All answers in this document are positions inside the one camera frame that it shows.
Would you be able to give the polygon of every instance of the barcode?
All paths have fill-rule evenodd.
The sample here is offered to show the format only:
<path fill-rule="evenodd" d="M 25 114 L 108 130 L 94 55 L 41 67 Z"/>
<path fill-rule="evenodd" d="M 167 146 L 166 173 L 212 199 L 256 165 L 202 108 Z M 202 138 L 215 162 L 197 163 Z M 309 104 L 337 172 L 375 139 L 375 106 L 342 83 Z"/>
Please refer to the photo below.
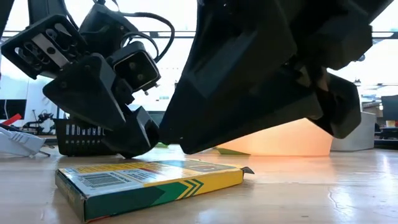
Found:
<path fill-rule="evenodd" d="M 87 187 L 98 188 L 124 184 L 125 182 L 110 174 L 90 174 L 81 176 L 82 182 Z"/>
<path fill-rule="evenodd" d="M 69 174 L 78 174 L 79 173 L 74 168 L 65 168 L 65 171 L 67 171 Z"/>

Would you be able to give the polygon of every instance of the wooden table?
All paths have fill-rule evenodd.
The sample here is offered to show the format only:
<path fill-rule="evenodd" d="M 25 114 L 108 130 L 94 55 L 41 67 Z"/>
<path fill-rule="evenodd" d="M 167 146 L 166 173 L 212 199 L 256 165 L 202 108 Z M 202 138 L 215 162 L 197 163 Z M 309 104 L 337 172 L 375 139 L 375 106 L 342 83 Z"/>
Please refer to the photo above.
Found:
<path fill-rule="evenodd" d="M 79 223 L 54 185 L 54 170 L 125 162 L 121 157 L 0 156 L 0 223 Z M 241 164 L 256 175 L 241 185 L 131 212 L 104 223 L 398 223 L 398 152 L 371 150 L 330 157 L 185 156 L 154 149 L 142 160 L 203 159 Z"/>

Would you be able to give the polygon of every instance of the red object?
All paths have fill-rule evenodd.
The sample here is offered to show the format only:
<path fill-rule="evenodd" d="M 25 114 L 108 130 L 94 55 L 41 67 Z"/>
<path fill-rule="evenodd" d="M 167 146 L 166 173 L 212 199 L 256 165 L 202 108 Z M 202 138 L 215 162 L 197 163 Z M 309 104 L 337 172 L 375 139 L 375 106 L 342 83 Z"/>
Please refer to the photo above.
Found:
<path fill-rule="evenodd" d="M 12 125 L 14 122 L 16 122 L 17 120 L 19 120 L 21 118 L 22 118 L 22 116 L 20 114 L 15 114 L 13 117 L 11 117 L 7 121 L 3 122 L 2 124 Z"/>

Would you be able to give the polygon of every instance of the printed label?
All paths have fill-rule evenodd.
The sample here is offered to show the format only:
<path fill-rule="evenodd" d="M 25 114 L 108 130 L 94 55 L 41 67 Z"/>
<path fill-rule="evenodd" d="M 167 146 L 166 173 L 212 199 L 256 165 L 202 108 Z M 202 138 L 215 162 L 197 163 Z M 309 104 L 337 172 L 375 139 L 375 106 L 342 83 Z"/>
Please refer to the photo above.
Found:
<path fill-rule="evenodd" d="M 168 164 L 161 164 L 158 162 L 133 162 L 128 164 L 107 164 L 98 166 L 83 166 L 75 167 L 74 170 L 80 174 L 87 174 L 91 172 L 104 172 L 104 171 L 118 171 L 118 170 L 133 170 L 144 169 L 149 172 L 156 172 L 170 178 L 190 177 L 193 175 L 202 174 L 197 170 L 184 169 L 182 167 L 171 166 Z"/>
<path fill-rule="evenodd" d="M 118 172 L 68 175 L 69 179 L 86 195 L 102 195 L 122 190 L 139 189 L 143 184 Z"/>
<path fill-rule="evenodd" d="M 141 183 L 153 183 L 170 179 L 169 175 L 157 174 L 145 169 L 121 170 L 120 173 L 128 175 L 129 177 Z"/>
<path fill-rule="evenodd" d="M 209 162 L 203 161 L 159 161 L 160 164 L 165 164 L 174 167 L 181 167 L 188 170 L 194 170 L 197 172 L 216 172 L 221 170 L 235 169 L 236 167 L 221 165 L 221 164 L 212 164 Z"/>

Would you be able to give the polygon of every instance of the black basket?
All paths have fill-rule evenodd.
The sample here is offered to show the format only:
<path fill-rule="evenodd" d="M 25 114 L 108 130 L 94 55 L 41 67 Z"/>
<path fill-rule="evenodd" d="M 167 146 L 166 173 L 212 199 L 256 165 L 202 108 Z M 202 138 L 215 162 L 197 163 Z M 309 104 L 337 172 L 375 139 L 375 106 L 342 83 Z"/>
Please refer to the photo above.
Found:
<path fill-rule="evenodd" d="M 104 129 L 92 125 L 81 128 L 70 119 L 54 119 L 58 150 L 64 156 L 105 156 L 116 153 L 106 147 L 101 139 Z"/>

